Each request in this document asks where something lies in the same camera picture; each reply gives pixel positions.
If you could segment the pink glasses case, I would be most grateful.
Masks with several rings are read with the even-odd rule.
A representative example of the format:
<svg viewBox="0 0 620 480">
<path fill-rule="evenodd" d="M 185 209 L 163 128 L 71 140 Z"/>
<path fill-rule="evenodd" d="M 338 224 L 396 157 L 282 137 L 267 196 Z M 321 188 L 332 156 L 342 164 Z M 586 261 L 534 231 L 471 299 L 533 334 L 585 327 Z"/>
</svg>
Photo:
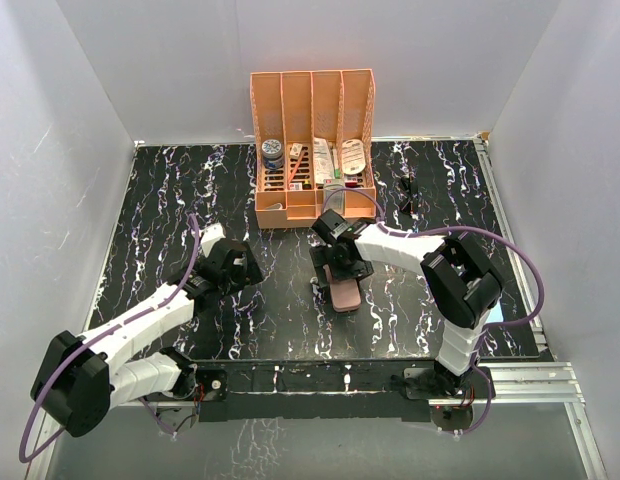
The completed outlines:
<svg viewBox="0 0 620 480">
<path fill-rule="evenodd" d="M 336 280 L 328 266 L 324 266 L 329 296 L 335 312 L 356 311 L 361 305 L 359 284 L 355 279 Z"/>
</svg>

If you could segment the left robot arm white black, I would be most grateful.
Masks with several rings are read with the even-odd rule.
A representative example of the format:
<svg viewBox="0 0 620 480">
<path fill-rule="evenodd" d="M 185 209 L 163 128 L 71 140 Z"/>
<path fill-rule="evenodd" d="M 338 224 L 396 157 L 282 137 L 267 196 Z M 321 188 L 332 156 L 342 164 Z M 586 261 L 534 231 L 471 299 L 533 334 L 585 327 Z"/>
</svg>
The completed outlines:
<svg viewBox="0 0 620 480">
<path fill-rule="evenodd" d="M 175 271 L 154 294 L 115 319 L 78 336 L 50 342 L 31 398 L 73 437 L 93 430 L 113 408 L 160 393 L 193 396 L 193 361 L 166 347 L 137 359 L 141 350 L 189 322 L 195 308 L 256 285 L 263 274 L 247 242 L 214 235 L 194 265 Z"/>
</svg>

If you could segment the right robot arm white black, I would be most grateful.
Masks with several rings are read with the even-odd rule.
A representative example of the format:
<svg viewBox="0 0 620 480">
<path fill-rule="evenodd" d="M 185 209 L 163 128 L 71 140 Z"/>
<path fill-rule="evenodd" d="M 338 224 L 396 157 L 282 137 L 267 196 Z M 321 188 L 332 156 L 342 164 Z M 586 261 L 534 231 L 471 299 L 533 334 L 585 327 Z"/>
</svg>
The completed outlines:
<svg viewBox="0 0 620 480">
<path fill-rule="evenodd" d="M 418 234 L 366 218 L 350 223 L 332 209 L 312 230 L 323 241 L 310 249 L 313 267 L 336 311 L 358 308 L 360 281 L 374 273 L 375 262 L 425 277 L 444 331 L 434 365 L 417 385 L 450 397 L 468 389 L 484 326 L 503 290 L 498 269 L 469 234 Z"/>
</svg>

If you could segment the black sunglasses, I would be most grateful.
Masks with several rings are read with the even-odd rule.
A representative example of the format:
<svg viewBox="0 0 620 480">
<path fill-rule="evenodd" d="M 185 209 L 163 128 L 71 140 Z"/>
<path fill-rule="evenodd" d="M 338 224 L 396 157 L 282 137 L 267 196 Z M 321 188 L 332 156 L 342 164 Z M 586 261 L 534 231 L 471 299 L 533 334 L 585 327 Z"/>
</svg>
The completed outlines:
<svg viewBox="0 0 620 480">
<path fill-rule="evenodd" d="M 404 194 L 404 200 L 400 206 L 400 212 L 404 215 L 413 215 L 419 204 L 418 182 L 414 175 L 404 175 L 400 179 L 400 186 Z"/>
</svg>

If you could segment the grey white small box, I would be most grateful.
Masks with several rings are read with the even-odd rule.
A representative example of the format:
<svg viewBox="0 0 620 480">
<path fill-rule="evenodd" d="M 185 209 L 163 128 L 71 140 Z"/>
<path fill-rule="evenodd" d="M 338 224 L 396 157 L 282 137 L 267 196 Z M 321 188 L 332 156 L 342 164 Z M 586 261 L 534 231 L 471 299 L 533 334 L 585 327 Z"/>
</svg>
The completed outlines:
<svg viewBox="0 0 620 480">
<path fill-rule="evenodd" d="M 327 180 L 323 185 L 322 212 L 333 210 L 337 214 L 345 215 L 345 184 L 342 179 Z"/>
</svg>

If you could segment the white tube package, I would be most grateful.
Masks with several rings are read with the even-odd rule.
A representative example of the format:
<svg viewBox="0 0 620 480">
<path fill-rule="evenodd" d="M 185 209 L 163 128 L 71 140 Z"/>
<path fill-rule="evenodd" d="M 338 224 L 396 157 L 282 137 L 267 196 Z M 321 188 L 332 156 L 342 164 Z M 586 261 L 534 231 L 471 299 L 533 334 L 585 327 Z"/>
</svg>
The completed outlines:
<svg viewBox="0 0 620 480">
<path fill-rule="evenodd" d="M 317 185 L 322 185 L 326 180 L 333 178 L 331 150 L 324 138 L 313 138 L 313 168 L 314 181 Z"/>
</svg>

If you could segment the oval beige tag package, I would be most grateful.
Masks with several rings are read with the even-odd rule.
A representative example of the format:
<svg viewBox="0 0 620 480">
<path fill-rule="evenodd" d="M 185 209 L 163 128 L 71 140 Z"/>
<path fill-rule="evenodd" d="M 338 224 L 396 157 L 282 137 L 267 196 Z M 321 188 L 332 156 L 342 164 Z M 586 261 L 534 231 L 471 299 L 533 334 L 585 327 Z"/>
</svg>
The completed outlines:
<svg viewBox="0 0 620 480">
<path fill-rule="evenodd" d="M 359 139 L 346 140 L 342 144 L 341 170 L 344 175 L 358 175 L 366 167 L 364 144 Z"/>
</svg>

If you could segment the red pencil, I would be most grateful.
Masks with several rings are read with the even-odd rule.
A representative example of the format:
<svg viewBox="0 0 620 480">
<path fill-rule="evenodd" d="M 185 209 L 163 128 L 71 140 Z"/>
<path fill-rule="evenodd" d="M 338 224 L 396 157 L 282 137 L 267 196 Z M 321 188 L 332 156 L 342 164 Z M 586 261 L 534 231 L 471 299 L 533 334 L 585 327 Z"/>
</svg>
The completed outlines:
<svg viewBox="0 0 620 480">
<path fill-rule="evenodd" d="M 291 171 L 290 171 L 290 175 L 288 177 L 288 183 L 292 184 L 294 182 L 294 178 L 301 166 L 301 164 L 303 163 L 303 161 L 306 158 L 306 154 L 308 153 L 308 150 L 303 147 L 298 155 L 298 157 L 295 160 L 295 163 L 293 164 Z"/>
</svg>

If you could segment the blue white round tin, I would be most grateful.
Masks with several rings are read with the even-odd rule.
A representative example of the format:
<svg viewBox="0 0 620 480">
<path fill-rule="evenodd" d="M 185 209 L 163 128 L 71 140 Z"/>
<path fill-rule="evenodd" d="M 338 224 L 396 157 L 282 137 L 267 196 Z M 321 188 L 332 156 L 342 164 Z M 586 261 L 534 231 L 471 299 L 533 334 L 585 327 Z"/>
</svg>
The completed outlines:
<svg viewBox="0 0 620 480">
<path fill-rule="evenodd" d="M 264 167 L 267 170 L 281 170 L 285 164 L 284 146 L 276 138 L 265 140 L 261 144 L 261 154 Z"/>
</svg>

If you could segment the small white card box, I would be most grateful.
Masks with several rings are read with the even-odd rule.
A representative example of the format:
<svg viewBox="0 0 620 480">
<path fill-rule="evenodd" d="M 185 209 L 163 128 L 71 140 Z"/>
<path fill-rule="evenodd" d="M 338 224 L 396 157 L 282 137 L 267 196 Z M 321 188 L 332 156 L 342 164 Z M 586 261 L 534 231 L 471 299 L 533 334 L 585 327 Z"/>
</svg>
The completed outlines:
<svg viewBox="0 0 620 480">
<path fill-rule="evenodd" d="M 298 159 L 303 151 L 303 145 L 301 143 L 292 143 L 289 150 L 291 159 Z"/>
</svg>

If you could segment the orange desk organizer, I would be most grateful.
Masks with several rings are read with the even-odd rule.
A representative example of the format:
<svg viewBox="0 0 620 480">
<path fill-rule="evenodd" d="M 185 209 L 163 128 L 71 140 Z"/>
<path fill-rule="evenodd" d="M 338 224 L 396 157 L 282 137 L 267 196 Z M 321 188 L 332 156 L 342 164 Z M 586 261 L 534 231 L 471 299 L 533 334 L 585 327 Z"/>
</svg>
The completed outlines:
<svg viewBox="0 0 620 480">
<path fill-rule="evenodd" d="M 372 218 L 378 213 L 371 156 L 375 101 L 371 70 L 253 73 L 250 100 L 257 150 L 255 212 L 260 228 L 308 227 L 322 212 L 324 184 L 314 181 L 314 137 L 327 140 L 332 179 L 344 181 L 344 217 Z M 281 170 L 267 170 L 262 161 L 261 144 L 271 138 L 284 146 L 285 164 Z M 364 144 L 366 167 L 358 175 L 344 175 L 341 170 L 342 144 L 350 139 Z M 292 143 L 301 143 L 308 153 L 294 182 L 289 184 L 296 160 L 289 155 Z M 285 209 L 266 210 L 277 202 L 283 203 Z"/>
</svg>

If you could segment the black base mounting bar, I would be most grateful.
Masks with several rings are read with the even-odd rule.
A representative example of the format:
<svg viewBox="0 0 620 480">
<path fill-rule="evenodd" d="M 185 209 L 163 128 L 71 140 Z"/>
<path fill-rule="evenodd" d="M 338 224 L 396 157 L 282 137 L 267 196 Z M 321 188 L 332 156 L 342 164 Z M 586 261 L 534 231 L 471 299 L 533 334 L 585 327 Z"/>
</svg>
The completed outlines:
<svg viewBox="0 0 620 480">
<path fill-rule="evenodd" d="M 482 367 L 459 384 L 430 360 L 197 361 L 172 394 L 202 422 L 244 419 L 399 418 L 427 422 L 431 410 L 493 398 Z"/>
</svg>

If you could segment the blue cleaning cloth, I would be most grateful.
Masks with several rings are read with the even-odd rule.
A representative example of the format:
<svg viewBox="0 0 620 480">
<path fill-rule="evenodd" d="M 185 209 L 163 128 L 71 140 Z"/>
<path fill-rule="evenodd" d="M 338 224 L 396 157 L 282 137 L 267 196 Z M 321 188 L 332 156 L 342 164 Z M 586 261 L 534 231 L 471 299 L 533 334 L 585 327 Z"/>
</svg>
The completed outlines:
<svg viewBox="0 0 620 480">
<path fill-rule="evenodd" d="M 487 318 L 487 323 L 501 323 L 504 321 L 503 311 L 500 303 L 497 303 L 494 308 L 491 309 Z"/>
</svg>

